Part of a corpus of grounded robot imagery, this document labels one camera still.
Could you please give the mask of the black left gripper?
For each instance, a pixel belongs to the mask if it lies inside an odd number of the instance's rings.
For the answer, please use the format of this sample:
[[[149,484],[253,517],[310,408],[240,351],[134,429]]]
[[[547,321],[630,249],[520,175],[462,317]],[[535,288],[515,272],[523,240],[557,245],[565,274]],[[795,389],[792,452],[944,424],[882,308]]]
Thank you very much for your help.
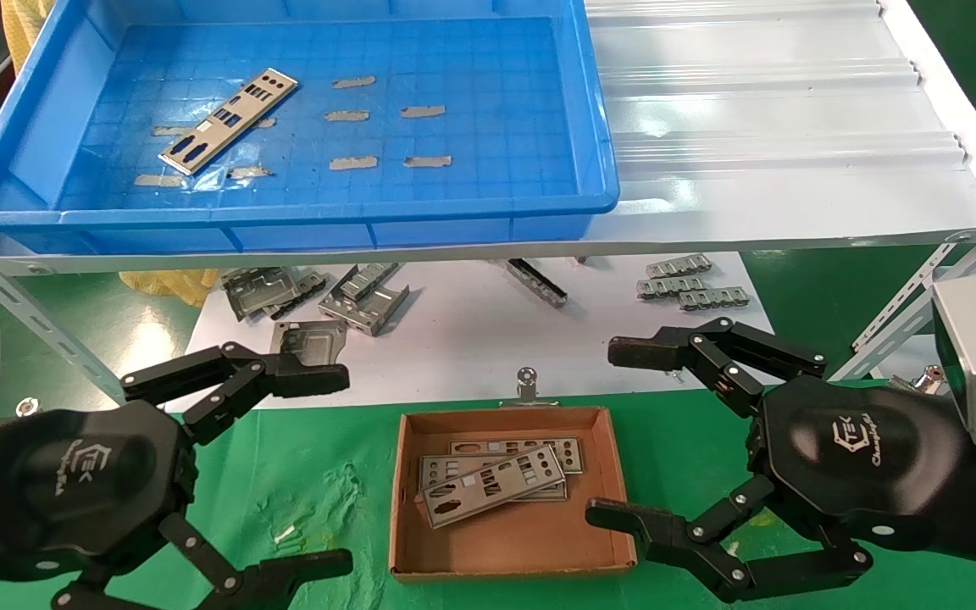
[[[212,586],[197,609],[287,609],[301,586],[348,575],[348,549],[270,559],[243,570],[183,513],[197,482],[195,449],[266,397],[325,397],[350,386],[344,364],[303,364],[236,342],[190,352],[120,380],[131,404],[105,412],[0,419],[0,580],[31,582],[85,570],[53,609],[147,609],[105,593],[166,543]],[[153,407],[205,391],[182,428]]]

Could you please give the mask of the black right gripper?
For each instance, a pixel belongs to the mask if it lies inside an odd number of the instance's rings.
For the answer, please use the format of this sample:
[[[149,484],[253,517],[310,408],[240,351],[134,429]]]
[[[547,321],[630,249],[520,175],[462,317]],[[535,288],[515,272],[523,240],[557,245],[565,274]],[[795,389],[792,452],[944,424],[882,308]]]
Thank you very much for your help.
[[[756,418],[754,466],[781,490],[757,474],[692,521],[601,497],[585,506],[589,525],[634,537],[647,561],[688,571],[721,602],[851,585],[873,567],[851,538],[976,561],[976,444],[949,399],[829,385],[818,379],[828,364],[820,352],[731,318],[612,337],[607,360],[688,370],[737,416]],[[744,367],[790,381],[763,397]],[[752,561],[728,553],[724,538],[768,502],[821,549]]]

